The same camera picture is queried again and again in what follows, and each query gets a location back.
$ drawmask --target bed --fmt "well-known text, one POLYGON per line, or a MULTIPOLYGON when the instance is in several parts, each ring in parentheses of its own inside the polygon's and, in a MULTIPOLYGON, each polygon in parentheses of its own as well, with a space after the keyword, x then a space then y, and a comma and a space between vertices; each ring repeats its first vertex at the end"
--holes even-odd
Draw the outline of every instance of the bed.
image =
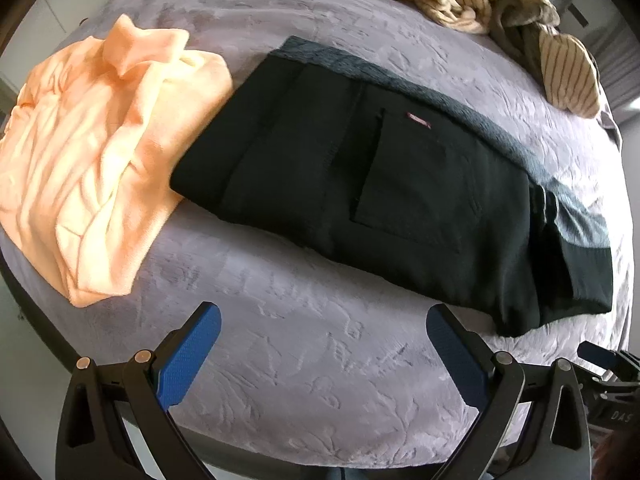
MULTIPOLYGON (((296 35, 486 115, 606 219, 613 308, 519 338, 497 336, 479 312, 456 314, 493 349, 534 364, 560 356, 580 362, 575 351, 583 340, 615 349, 628 344, 634 267, 620 152, 595 120, 552 108, 531 76, 488 38, 440 27, 391 0, 111 0, 64 45, 103 38, 121 13, 139 27, 188 30, 190 48, 222 54, 236 87, 296 35)), ((215 302, 220 338, 186 399, 172 408, 200 442, 296 464, 415 466, 444 462, 477 415, 426 336, 435 299, 276 235, 222 222, 188 201, 156 238, 132 293, 88 308, 72 307, 44 282, 4 231, 0 249, 15 294, 48 327, 49 339, 66 345, 59 354, 67 363, 76 353, 99 364, 126 360, 154 348, 201 301, 215 302)), ((509 442, 525 414, 519 412, 509 442)))

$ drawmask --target striped cloth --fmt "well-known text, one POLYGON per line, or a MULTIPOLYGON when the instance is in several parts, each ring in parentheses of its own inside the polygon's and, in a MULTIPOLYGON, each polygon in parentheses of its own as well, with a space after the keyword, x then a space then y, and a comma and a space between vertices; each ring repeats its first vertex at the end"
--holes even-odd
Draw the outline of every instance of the striped cloth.
POLYGON ((595 63, 579 40, 553 28, 560 19, 549 0, 411 1, 444 27, 470 34, 491 33, 539 81, 553 106, 585 118, 599 113, 595 63), (500 7, 497 19, 493 16, 496 6, 500 7), (519 30, 529 26, 534 29, 519 30))

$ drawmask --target curtain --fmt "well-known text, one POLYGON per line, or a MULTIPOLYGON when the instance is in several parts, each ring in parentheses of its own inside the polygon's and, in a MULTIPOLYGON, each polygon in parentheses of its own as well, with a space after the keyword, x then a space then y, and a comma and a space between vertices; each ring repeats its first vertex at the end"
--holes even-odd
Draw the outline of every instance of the curtain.
POLYGON ((622 16, 586 45, 618 124, 640 113, 640 41, 622 16))

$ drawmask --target black pants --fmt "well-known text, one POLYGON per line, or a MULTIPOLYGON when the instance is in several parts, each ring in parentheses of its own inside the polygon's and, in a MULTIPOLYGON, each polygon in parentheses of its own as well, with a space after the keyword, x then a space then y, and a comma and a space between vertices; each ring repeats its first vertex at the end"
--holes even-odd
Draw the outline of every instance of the black pants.
POLYGON ((320 66, 268 56, 171 186, 223 220, 486 312, 503 335, 610 310, 610 287, 575 288, 567 266, 589 282, 610 251, 565 243, 523 170, 445 114, 320 66))

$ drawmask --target beige striped fabric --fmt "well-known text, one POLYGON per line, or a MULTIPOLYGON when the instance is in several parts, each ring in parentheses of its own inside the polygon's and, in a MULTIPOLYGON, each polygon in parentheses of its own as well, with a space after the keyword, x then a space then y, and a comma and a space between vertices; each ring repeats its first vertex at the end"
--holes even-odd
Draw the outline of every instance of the beige striped fabric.
MULTIPOLYGON (((471 34, 488 34, 492 28, 492 8, 498 0, 412 0, 434 22, 471 34)), ((540 26, 540 50, 535 62, 518 60, 543 83, 547 100, 555 107, 592 118, 600 110, 597 98, 598 75, 585 47, 572 36, 558 34, 551 26, 559 23, 549 0, 509 0, 499 13, 500 28, 531 24, 540 26)), ((506 36, 503 47, 507 52, 506 36)))
POLYGON ((584 45, 569 34, 540 31, 540 59, 546 99, 556 108, 593 119, 598 115, 598 71, 584 45))

